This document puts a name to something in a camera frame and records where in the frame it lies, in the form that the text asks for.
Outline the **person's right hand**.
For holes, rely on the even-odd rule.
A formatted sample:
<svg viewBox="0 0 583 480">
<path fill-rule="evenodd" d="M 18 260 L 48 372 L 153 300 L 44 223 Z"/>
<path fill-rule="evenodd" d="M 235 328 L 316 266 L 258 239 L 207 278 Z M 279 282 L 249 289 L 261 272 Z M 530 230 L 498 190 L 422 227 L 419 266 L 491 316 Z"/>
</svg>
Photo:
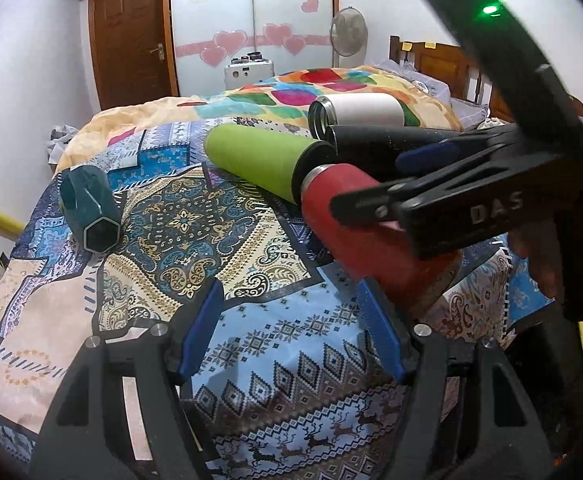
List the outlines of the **person's right hand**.
<svg viewBox="0 0 583 480">
<path fill-rule="evenodd" d="M 583 321 L 583 190 L 566 198 L 517 193 L 508 245 L 528 260 L 540 292 L 557 301 L 566 318 Z"/>
</svg>

